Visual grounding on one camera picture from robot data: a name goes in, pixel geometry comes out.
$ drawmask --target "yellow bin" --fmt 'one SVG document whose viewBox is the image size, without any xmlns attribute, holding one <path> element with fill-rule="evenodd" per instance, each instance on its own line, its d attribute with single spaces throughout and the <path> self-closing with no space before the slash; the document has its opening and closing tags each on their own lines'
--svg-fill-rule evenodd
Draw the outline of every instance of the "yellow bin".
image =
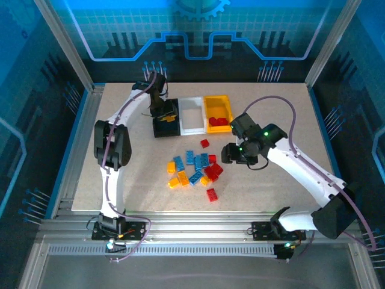
<svg viewBox="0 0 385 289">
<path fill-rule="evenodd" d="M 219 119 L 221 117 L 230 122 L 233 121 L 233 113 L 231 112 L 231 105 L 227 95 L 213 95 L 205 96 L 203 98 L 206 110 L 207 133 L 213 134 L 216 132 L 231 132 L 230 125 L 212 126 L 209 123 L 210 117 Z"/>
</svg>

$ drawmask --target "red lego brick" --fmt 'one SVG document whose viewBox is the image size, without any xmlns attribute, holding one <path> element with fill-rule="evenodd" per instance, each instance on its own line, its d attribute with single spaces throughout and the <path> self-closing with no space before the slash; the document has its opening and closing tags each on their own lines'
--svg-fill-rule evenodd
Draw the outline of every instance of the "red lego brick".
<svg viewBox="0 0 385 289">
<path fill-rule="evenodd" d="M 214 117 L 209 118 L 209 123 L 211 126 L 218 126 L 219 125 L 217 119 Z"/>
<path fill-rule="evenodd" d="M 212 182 L 215 182 L 215 181 L 218 179 L 217 174 L 212 170 L 211 167 L 205 168 L 204 171 L 205 171 L 206 176 L 208 176 L 209 179 L 210 179 Z"/>
<path fill-rule="evenodd" d="M 211 169 L 214 171 L 214 173 L 216 175 L 220 175 L 221 173 L 223 173 L 223 169 L 222 167 L 218 164 L 218 163 L 213 163 L 213 165 L 211 166 Z"/>
<path fill-rule="evenodd" d="M 216 163 L 217 162 L 217 156 L 216 155 L 209 155 L 209 162 Z"/>
<path fill-rule="evenodd" d="M 207 196 L 209 197 L 210 202 L 218 200 L 218 196 L 213 188 L 207 190 Z"/>
<path fill-rule="evenodd" d="M 200 144 L 202 145 L 203 148 L 206 148 L 210 145 L 208 140 L 201 140 Z"/>
<path fill-rule="evenodd" d="M 228 125 L 229 121 L 227 119 L 225 119 L 224 117 L 220 117 L 219 119 L 217 119 L 217 124 L 218 125 Z"/>
</svg>

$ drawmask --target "blue lego brick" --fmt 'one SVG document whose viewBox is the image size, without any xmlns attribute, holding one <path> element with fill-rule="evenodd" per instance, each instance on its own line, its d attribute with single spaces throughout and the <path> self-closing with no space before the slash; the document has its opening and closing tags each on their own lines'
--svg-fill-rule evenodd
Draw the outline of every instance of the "blue lego brick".
<svg viewBox="0 0 385 289">
<path fill-rule="evenodd" d="M 194 152 L 193 151 L 186 151 L 186 164 L 194 164 Z"/>
<path fill-rule="evenodd" d="M 191 185 L 195 185 L 197 182 L 199 182 L 200 178 L 203 176 L 202 172 L 199 170 L 195 174 L 193 174 L 188 180 L 190 181 Z"/>
<path fill-rule="evenodd" d="M 175 165 L 176 165 L 176 170 L 178 172 L 180 172 L 180 171 L 185 169 L 185 166 L 183 165 L 183 161 L 182 161 L 181 157 L 174 157 L 174 162 L 175 162 Z"/>
<path fill-rule="evenodd" d="M 209 154 L 201 154 L 200 155 L 200 161 L 202 163 L 202 167 L 205 168 L 205 167 L 209 167 L 210 166 L 210 162 L 209 162 Z"/>
<path fill-rule="evenodd" d="M 196 155 L 194 157 L 194 165 L 195 165 L 195 171 L 202 170 L 202 160 L 200 155 Z"/>
</svg>

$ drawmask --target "blue printed backdrop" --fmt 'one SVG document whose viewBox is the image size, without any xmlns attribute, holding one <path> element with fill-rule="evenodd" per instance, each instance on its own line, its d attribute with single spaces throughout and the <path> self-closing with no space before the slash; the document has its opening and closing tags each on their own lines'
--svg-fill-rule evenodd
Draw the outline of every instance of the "blue printed backdrop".
<svg viewBox="0 0 385 289">
<path fill-rule="evenodd" d="M 0 279 L 16 288 L 84 88 L 33 0 L 0 0 L 0 27 Z"/>
<path fill-rule="evenodd" d="M 170 81 L 282 82 L 304 81 L 345 1 L 53 3 L 95 81 L 161 61 Z"/>
<path fill-rule="evenodd" d="M 362 1 L 314 87 L 342 176 L 362 186 L 363 212 L 372 227 L 381 230 L 385 229 L 384 15 L 384 1 Z"/>
</svg>

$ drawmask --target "beige tabletop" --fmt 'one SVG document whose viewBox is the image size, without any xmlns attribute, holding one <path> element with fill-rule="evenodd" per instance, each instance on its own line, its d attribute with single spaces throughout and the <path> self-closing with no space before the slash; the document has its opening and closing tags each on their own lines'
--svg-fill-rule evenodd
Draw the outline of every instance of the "beige tabletop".
<svg viewBox="0 0 385 289">
<path fill-rule="evenodd" d="M 97 120 L 106 120 L 124 103 L 132 84 L 106 84 Z M 309 93 L 304 84 L 261 83 L 170 83 L 169 98 L 205 95 L 228 95 L 234 117 L 240 115 L 253 100 L 266 95 L 289 99 L 297 111 L 294 142 L 324 169 L 331 166 L 319 130 Z M 275 123 L 289 132 L 291 109 L 280 100 L 265 100 L 248 111 L 261 127 Z M 209 187 L 198 183 L 194 187 L 170 189 L 167 163 L 180 155 L 185 163 L 185 152 L 216 154 L 220 159 L 222 147 L 234 142 L 231 133 L 185 135 L 154 138 L 152 119 L 140 116 L 129 131 L 132 157 L 125 176 L 123 199 L 129 211 L 258 211 L 275 212 L 285 206 L 312 206 L 316 202 L 295 179 L 274 163 L 258 172 L 240 164 L 222 164 L 224 172 Z M 202 149 L 200 141 L 208 139 L 210 146 Z M 188 176 L 194 166 L 185 166 Z M 213 187 L 218 195 L 210 203 L 206 190 Z M 93 134 L 78 181 L 72 210 L 99 211 L 102 206 L 102 177 L 93 156 Z"/>
</svg>

